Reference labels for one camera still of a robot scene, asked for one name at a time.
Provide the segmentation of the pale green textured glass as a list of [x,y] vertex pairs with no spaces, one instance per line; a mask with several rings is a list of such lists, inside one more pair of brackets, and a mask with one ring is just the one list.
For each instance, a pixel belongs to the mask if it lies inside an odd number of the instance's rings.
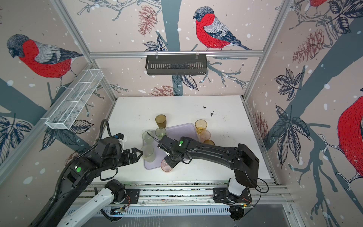
[[152,144],[154,142],[154,134],[152,131],[145,131],[142,134],[142,139],[145,144]]

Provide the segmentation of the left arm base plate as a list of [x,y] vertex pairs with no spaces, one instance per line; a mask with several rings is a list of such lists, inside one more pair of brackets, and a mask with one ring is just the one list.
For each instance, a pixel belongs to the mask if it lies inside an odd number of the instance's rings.
[[122,189],[114,195],[113,204],[137,204],[139,200],[140,189]]

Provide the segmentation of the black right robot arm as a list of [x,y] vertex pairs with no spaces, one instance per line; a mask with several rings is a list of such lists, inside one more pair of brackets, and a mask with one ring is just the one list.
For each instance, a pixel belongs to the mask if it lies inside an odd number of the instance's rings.
[[164,136],[158,141],[158,147],[167,155],[164,161],[170,168],[174,168],[186,159],[189,163],[193,159],[201,159],[225,166],[234,172],[229,179],[227,188],[213,189],[213,200],[216,203],[234,205],[236,203],[252,204],[250,189],[258,186],[258,172],[260,160],[244,144],[237,147],[220,147],[199,142],[189,137],[173,140]]

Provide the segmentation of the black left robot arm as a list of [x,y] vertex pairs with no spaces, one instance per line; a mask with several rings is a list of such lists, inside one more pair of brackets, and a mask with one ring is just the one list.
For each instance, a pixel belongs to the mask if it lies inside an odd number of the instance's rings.
[[89,150],[70,161],[60,173],[55,190],[30,227],[55,227],[78,196],[106,170],[137,163],[143,152],[123,150],[118,137],[100,139]]

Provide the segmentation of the pink clear glass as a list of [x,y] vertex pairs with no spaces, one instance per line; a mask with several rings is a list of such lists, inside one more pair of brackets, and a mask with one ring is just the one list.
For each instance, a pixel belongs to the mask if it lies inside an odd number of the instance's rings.
[[166,161],[165,160],[163,160],[162,162],[161,162],[161,169],[164,171],[164,172],[171,172],[172,170],[173,170],[173,168],[172,167],[170,167],[167,163],[166,163]]

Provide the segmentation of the brown textured tall glass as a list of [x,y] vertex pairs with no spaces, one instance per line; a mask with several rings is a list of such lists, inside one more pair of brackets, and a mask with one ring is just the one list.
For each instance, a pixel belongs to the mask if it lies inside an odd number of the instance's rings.
[[165,115],[163,115],[163,114],[157,115],[156,118],[155,118],[155,121],[156,121],[159,128],[166,128],[167,118],[166,118]]

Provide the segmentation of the clear green glass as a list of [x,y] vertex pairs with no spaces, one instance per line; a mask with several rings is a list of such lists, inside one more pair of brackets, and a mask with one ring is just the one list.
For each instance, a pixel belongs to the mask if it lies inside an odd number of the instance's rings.
[[157,128],[155,130],[155,135],[159,140],[162,139],[166,135],[166,129],[161,127]]

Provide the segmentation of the pale green frosted tall glass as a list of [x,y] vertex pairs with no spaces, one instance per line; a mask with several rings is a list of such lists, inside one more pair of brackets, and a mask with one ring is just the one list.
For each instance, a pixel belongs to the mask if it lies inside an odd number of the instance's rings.
[[143,152],[142,157],[146,162],[151,163],[155,160],[155,158],[156,158],[155,150],[151,144],[147,144],[147,145],[143,146],[141,148],[141,151]]

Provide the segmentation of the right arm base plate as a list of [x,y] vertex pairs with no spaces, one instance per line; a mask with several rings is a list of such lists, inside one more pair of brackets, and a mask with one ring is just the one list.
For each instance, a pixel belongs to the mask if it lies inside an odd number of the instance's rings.
[[245,188],[240,196],[234,195],[226,187],[213,188],[213,200],[215,203],[233,205],[235,203],[252,203],[249,188]]

